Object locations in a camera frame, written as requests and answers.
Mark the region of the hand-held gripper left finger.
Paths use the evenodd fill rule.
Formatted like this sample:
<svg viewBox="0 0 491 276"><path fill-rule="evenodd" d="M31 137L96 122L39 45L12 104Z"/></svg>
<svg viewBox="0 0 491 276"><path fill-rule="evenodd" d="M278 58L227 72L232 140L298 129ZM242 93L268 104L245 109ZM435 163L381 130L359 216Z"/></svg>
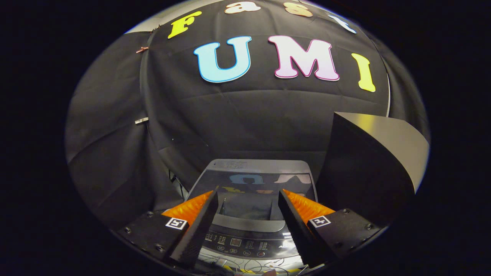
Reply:
<svg viewBox="0 0 491 276"><path fill-rule="evenodd" d="M164 212L142 214L117 235L161 264L192 269L219 207L217 192L216 188Z"/></svg>

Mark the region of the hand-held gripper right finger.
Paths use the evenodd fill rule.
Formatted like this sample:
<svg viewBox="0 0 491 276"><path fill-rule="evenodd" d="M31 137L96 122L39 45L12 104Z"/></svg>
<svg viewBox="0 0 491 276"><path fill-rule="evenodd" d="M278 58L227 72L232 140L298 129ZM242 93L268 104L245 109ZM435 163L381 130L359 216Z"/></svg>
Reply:
<svg viewBox="0 0 491 276"><path fill-rule="evenodd" d="M303 264L310 268L346 258L368 245L382 228L355 211L334 211L282 189L278 206Z"/></svg>

